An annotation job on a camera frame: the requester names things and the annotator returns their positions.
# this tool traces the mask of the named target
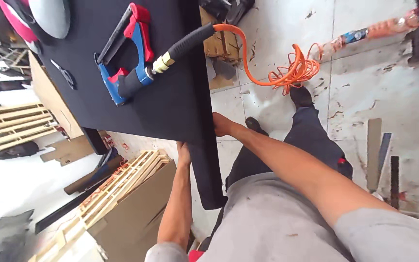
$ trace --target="orange air hose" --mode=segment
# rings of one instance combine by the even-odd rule
[[[292,47],[294,48],[294,53],[290,53],[288,55],[289,60],[289,67],[277,67],[278,73],[272,71],[268,74],[269,82],[261,82],[256,80],[253,75],[251,75],[248,69],[248,62],[247,62],[247,38],[245,33],[236,26],[233,25],[226,25],[226,24],[218,24],[213,26],[215,31],[230,31],[232,33],[236,33],[242,39],[242,58],[243,58],[243,67],[245,68],[245,73],[247,74],[248,78],[255,84],[260,86],[274,86],[273,89],[279,88],[283,86],[282,94],[285,96],[289,93],[291,87],[295,87],[294,84],[297,82],[303,82],[310,80],[314,75],[319,72],[319,62],[316,60],[309,60],[311,48],[314,45],[317,45],[318,48],[321,49],[321,46],[318,44],[313,44],[308,52],[308,55],[305,59],[300,47],[297,44],[293,44]],[[290,55],[295,55],[295,60],[292,63],[290,60]],[[287,73],[282,73],[281,69],[288,70]]]

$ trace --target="wooden frame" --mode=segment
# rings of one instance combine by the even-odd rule
[[[159,155],[158,150],[141,151],[141,155],[119,168],[117,175],[103,183],[101,190],[93,193],[77,208],[77,216],[65,229],[55,236],[28,262],[56,262],[94,223],[111,211],[122,199],[133,192],[141,183],[150,178],[170,162],[167,155]]]
[[[0,150],[55,133],[54,124],[41,103],[0,106]]]

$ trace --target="tiled floor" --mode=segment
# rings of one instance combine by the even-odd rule
[[[247,35],[249,69],[258,79],[267,77],[276,66],[288,64],[291,45],[297,43],[307,52],[312,43],[326,42],[347,31],[404,15],[413,8],[409,0],[257,0],[239,26]],[[319,118],[331,139],[345,151],[354,167],[354,181],[366,187],[366,123],[383,120],[383,132],[392,132],[390,155],[400,156],[400,189],[407,191],[404,210],[419,213],[419,67],[406,64],[409,46],[402,36],[350,45],[322,63],[321,70],[305,83],[314,97]],[[282,140],[292,125],[295,108],[282,90],[252,83],[238,69],[240,86],[211,94],[214,111],[244,124],[248,116],[258,119],[271,137]],[[112,134],[127,143],[125,156],[141,149],[163,148],[177,158],[173,141]],[[221,173],[229,174],[241,143],[231,137],[218,138]],[[389,159],[386,160],[379,193],[389,196]],[[194,231],[197,237],[209,235],[218,210],[204,211],[192,179]]]

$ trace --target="foot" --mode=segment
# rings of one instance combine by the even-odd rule
[[[296,84],[290,89],[290,98],[295,104],[295,108],[298,110],[300,107],[314,107],[311,94],[305,86]]]
[[[258,132],[267,137],[269,136],[268,133],[261,128],[260,123],[253,117],[248,117],[245,120],[245,124],[247,125],[247,128],[252,129],[253,131]]]

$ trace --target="forearm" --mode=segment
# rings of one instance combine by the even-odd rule
[[[191,223],[190,166],[179,163],[171,195],[159,226],[158,243],[174,242],[185,250]]]
[[[341,215],[361,207],[394,210],[295,146],[238,124],[234,125],[231,135],[256,154],[284,182],[308,198],[331,226]]]

